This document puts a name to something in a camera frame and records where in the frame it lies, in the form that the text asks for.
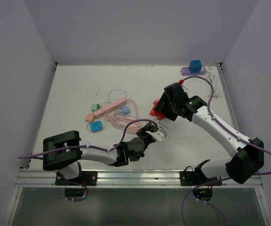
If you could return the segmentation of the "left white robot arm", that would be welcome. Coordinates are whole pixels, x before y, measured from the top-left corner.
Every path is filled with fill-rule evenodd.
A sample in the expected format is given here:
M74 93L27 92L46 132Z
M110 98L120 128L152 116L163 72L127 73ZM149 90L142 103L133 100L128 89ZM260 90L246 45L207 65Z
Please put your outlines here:
M136 137L124 142L128 128L142 121L147 124L137 130ZM128 123L120 141L110 147L91 143L81 145L79 132L72 130L43 140L43 170L59 170L67 181L77 185L83 179L79 160L95 161L114 167L126 166L129 162L139 161L145 156L144 152L150 144L161 142L165 137L162 128L148 119L138 119Z

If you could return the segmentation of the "green plug adapter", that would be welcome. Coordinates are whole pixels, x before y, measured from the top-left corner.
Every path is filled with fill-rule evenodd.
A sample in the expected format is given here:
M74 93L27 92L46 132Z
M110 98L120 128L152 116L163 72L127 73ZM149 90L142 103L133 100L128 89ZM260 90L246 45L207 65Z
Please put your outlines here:
M97 110L100 109L100 105L99 104L92 104L91 105L91 112L95 112Z

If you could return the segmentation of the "blue plug adapter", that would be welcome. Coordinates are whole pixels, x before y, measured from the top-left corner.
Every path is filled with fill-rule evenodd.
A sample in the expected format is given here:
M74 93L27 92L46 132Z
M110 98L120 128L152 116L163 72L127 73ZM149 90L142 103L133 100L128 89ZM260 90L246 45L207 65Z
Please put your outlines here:
M103 130L103 124L101 121L94 121L90 123L90 131L93 133L100 132Z

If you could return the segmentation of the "light blue plug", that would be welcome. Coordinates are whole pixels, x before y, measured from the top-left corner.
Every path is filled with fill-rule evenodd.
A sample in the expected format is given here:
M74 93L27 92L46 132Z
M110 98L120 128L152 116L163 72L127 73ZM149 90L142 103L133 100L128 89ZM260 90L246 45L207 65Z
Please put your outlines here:
M128 115L130 114L131 110L128 106L123 106L120 108L120 112L123 114L123 115Z

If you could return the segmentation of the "red cube adapter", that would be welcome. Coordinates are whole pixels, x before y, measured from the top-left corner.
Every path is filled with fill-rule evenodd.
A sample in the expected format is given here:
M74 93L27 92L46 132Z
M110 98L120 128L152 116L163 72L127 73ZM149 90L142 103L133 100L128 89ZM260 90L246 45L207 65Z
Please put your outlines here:
M155 110L155 107L157 106L157 103L153 104L153 107L150 111L150 116L155 117L157 120L163 120L165 118L165 115L157 110Z

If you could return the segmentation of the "pink power strip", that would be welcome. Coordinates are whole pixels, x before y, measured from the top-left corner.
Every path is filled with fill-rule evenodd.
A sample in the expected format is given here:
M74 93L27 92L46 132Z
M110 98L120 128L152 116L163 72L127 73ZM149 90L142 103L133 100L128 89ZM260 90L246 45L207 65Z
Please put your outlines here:
M125 98L121 98L115 102L112 102L104 107L101 107L99 110L95 111L93 113L94 117L96 119L99 119L101 117L103 117L106 114L109 114L115 110L120 109L121 107L123 107L125 104L127 103L127 100Z

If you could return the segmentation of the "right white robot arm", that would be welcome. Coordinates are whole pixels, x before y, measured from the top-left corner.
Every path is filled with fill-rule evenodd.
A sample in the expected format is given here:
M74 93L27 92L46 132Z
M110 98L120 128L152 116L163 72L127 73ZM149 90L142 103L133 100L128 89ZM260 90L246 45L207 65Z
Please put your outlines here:
M259 138L250 139L225 122L220 122L207 103L198 96L188 97L180 83L164 88L155 106L156 113L175 121L178 116L186 118L211 135L229 154L229 158L205 160L195 167L195 181L205 185L212 178L230 177L239 184L245 183L264 165L264 143Z

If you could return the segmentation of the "salmon charger plug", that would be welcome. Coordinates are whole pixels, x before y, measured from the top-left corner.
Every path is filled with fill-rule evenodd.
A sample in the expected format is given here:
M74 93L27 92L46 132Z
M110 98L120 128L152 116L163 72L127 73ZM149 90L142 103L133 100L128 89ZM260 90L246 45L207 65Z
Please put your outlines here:
M95 115L93 113L89 113L85 117L86 123L92 123L92 122L94 122L94 120L95 120Z

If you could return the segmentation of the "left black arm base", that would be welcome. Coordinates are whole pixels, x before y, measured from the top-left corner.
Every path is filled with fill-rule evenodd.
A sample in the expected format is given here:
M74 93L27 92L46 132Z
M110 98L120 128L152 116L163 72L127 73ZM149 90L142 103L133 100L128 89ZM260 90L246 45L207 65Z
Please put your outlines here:
M64 174L56 172L56 186L65 186L64 195L70 202L80 202L85 200L89 195L88 186L96 186L97 171L82 171L79 172L76 178L66 179Z

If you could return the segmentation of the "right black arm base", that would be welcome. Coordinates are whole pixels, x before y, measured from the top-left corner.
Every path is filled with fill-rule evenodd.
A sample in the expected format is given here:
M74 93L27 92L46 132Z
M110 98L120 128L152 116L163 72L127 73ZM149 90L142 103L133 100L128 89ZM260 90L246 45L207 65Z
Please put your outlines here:
M213 186L222 185L222 182L215 182L218 178L207 178L202 173L201 167L209 161L210 160L205 160L195 168L187 166L184 170L179 172L181 186L198 186L212 182L207 188L196 188L192 191L195 198L206 202L210 201L213 196Z

